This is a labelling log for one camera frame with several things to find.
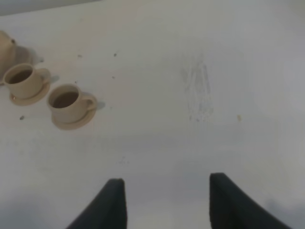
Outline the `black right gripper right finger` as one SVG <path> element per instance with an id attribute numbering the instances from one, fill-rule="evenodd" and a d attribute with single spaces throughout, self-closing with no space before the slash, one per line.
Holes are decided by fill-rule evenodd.
<path id="1" fill-rule="evenodd" d="M 213 229 L 287 229 L 247 196 L 226 174 L 209 177 L 209 219 Z"/>

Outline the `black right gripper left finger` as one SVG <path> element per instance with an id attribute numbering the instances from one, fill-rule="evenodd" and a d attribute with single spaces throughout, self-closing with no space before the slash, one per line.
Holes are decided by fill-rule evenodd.
<path id="1" fill-rule="evenodd" d="M 68 226 L 69 229 L 126 229 L 128 222 L 125 182 L 110 179 Z"/>

